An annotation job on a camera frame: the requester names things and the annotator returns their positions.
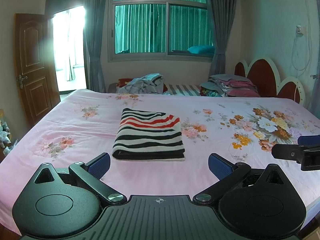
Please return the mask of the striped cartoon knit sweater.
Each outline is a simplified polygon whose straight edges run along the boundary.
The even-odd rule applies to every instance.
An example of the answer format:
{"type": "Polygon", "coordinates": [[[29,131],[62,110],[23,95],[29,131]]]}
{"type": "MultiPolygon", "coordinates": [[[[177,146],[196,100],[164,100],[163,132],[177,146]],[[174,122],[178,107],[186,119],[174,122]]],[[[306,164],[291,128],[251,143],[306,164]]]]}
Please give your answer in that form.
{"type": "Polygon", "coordinates": [[[180,119],[163,112],[125,108],[112,148],[123,161],[184,160],[180,119]]]}

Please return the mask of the crumpled grey clothes pile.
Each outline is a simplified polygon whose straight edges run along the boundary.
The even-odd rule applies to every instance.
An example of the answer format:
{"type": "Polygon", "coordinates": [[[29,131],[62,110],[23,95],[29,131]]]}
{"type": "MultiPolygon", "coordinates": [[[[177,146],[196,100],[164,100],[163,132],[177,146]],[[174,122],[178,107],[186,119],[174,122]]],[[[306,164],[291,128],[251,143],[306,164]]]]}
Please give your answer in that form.
{"type": "Polygon", "coordinates": [[[118,94],[163,94],[164,77],[152,73],[137,77],[117,89],[118,94]]]}

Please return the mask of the pink floral bed sheet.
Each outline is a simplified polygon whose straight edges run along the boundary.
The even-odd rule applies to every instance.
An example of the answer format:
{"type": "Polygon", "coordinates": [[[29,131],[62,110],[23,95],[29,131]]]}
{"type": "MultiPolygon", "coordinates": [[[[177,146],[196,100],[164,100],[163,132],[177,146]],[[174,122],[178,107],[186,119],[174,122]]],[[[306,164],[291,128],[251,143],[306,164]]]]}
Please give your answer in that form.
{"type": "Polygon", "coordinates": [[[121,95],[77,90],[52,109],[1,163],[1,224],[17,232],[12,207],[42,163],[65,168],[111,153],[122,110],[164,112],[180,119],[184,161],[112,160],[102,180],[126,196],[190,196],[216,182],[208,157],[265,168],[271,148],[319,134],[319,119],[290,99],[121,95]]]}

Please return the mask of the red white scalloped headboard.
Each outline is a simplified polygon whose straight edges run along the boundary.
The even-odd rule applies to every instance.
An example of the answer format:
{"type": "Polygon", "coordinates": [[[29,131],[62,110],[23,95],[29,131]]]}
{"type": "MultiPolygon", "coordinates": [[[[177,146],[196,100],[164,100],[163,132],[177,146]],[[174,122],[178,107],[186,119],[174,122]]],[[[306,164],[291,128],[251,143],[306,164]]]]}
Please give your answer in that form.
{"type": "Polygon", "coordinates": [[[302,83],[293,76],[282,80],[275,63],[268,57],[257,57],[250,64],[242,60],[236,64],[234,74],[248,78],[264,98],[291,99],[300,105],[305,103],[302,83]]]}

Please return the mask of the striped grey white cloth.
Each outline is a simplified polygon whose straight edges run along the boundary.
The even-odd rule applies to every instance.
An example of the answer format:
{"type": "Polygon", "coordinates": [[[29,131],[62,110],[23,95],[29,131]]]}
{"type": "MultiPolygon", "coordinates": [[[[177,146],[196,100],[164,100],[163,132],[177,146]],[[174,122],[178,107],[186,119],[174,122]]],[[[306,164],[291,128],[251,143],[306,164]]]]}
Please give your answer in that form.
{"type": "Polygon", "coordinates": [[[196,85],[166,84],[166,93],[175,96],[200,96],[200,88],[196,85]]]}

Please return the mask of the brown wooden door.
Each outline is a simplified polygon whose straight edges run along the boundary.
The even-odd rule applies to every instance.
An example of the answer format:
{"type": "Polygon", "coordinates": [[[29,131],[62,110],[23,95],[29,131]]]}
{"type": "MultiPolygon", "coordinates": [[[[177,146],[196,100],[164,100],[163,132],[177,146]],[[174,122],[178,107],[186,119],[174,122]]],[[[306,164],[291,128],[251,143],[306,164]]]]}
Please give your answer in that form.
{"type": "Polygon", "coordinates": [[[52,16],[15,15],[14,61],[20,100],[32,128],[60,102],[52,16]]]}

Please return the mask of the teal pillow on sill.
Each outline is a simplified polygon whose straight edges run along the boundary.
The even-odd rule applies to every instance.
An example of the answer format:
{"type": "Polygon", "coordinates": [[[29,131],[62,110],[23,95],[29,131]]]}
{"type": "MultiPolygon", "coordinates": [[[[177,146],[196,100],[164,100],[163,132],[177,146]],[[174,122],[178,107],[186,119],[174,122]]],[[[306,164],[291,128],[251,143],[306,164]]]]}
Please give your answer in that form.
{"type": "Polygon", "coordinates": [[[192,46],[188,48],[189,53],[192,54],[214,54],[214,46],[192,46]]]}

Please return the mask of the window with green curtain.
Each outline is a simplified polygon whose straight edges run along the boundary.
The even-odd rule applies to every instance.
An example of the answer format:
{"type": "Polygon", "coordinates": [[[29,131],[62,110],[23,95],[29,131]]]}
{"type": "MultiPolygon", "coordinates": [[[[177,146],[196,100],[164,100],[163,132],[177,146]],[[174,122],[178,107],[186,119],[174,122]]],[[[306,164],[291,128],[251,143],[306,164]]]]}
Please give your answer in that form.
{"type": "Polygon", "coordinates": [[[113,60],[172,59],[192,46],[214,46],[206,0],[110,0],[113,60]]]}

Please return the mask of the right grey curtain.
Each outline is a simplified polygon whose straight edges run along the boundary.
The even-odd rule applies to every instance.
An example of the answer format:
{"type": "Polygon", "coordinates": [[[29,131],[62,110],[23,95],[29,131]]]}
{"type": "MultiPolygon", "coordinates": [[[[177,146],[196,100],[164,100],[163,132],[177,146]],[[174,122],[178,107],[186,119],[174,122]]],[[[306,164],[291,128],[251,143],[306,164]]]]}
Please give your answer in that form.
{"type": "Polygon", "coordinates": [[[215,47],[209,75],[224,74],[226,49],[234,21],[236,0],[206,0],[206,3],[215,47]]]}

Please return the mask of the grey curtain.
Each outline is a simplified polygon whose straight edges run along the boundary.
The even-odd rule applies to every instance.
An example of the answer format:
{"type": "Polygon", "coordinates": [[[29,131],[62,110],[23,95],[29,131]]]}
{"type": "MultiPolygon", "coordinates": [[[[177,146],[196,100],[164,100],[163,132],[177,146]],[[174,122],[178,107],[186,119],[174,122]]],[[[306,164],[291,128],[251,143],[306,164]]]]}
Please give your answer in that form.
{"type": "Polygon", "coordinates": [[[106,92],[101,67],[101,45],[106,0],[84,0],[84,68],[87,88],[94,92],[106,92]]]}
{"type": "Polygon", "coordinates": [[[226,49],[234,21],[236,0],[206,0],[206,3],[215,47],[209,75],[224,74],[226,49]]]}

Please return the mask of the left grey curtain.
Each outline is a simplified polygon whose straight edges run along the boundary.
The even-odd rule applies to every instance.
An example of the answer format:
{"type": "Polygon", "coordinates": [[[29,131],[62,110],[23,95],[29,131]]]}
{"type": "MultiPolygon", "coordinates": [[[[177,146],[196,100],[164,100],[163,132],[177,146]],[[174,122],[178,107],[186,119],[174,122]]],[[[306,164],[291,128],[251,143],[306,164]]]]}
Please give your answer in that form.
{"type": "Polygon", "coordinates": [[[94,92],[106,92],[101,67],[101,45],[106,0],[84,0],[84,68],[87,88],[94,92]]]}

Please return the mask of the wall power socket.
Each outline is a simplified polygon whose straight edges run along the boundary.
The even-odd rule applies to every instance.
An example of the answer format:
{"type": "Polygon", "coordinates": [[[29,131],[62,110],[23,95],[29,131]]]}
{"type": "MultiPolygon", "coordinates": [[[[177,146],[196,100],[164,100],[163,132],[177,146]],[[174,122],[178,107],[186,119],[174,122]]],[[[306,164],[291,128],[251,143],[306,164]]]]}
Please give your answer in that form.
{"type": "Polygon", "coordinates": [[[296,35],[297,36],[306,35],[306,27],[305,26],[301,26],[301,25],[297,25],[296,26],[296,35]]]}

